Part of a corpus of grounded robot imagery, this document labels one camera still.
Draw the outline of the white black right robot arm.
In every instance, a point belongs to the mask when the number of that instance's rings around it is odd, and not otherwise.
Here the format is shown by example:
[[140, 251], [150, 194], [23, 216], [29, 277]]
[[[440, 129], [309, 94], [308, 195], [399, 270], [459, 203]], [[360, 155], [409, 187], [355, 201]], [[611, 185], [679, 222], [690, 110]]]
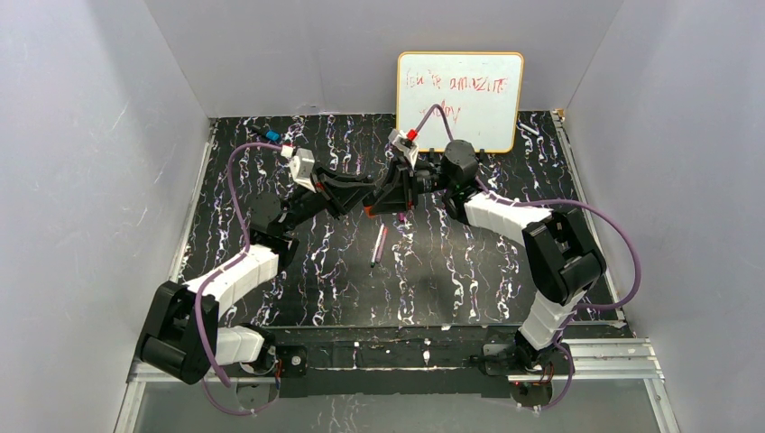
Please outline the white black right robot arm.
[[447, 214], [522, 246], [536, 289], [528, 316], [509, 348], [487, 361], [531, 370], [547, 366], [580, 300], [604, 275], [607, 265], [577, 203], [568, 211], [500, 197], [478, 178], [473, 145], [453, 140], [440, 157], [418, 158], [409, 138], [392, 138], [398, 154], [382, 185], [365, 200], [371, 216], [412, 210], [419, 196], [441, 192]]

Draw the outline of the black orange highlighter pen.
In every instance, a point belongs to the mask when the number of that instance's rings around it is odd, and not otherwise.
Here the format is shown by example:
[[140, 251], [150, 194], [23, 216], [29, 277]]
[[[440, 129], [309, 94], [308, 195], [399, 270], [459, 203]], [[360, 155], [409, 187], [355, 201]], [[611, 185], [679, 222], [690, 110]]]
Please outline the black orange highlighter pen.
[[365, 199], [363, 201], [363, 206], [364, 206], [364, 212], [365, 212], [365, 214], [368, 217], [374, 217], [375, 216], [375, 213], [373, 212], [373, 202], [372, 201], [370, 201], [368, 199]]

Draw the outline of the pink white pen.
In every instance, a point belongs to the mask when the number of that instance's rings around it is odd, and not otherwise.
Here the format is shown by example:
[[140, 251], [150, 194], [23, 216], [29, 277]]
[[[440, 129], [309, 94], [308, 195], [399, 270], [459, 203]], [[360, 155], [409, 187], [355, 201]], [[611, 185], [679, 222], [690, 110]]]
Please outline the pink white pen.
[[387, 232], [388, 232], [387, 226], [381, 225], [377, 239], [376, 239], [373, 254], [372, 254], [372, 259], [371, 259], [372, 266], [375, 266], [377, 263], [379, 263], [382, 258]]

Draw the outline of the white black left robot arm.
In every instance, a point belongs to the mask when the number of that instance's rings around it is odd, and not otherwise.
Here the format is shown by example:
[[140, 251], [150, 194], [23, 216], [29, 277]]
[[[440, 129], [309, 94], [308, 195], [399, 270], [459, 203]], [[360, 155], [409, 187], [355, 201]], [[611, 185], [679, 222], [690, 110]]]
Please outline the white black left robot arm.
[[140, 361], [186, 384], [200, 382], [209, 371], [229, 384], [225, 366], [258, 360], [263, 332], [252, 326], [221, 327], [222, 313], [291, 264], [299, 243], [290, 232], [297, 226], [322, 212], [341, 217], [375, 189], [369, 176], [322, 167], [307, 182], [286, 198], [272, 191], [254, 198], [240, 253], [196, 279], [158, 287], [137, 342]]

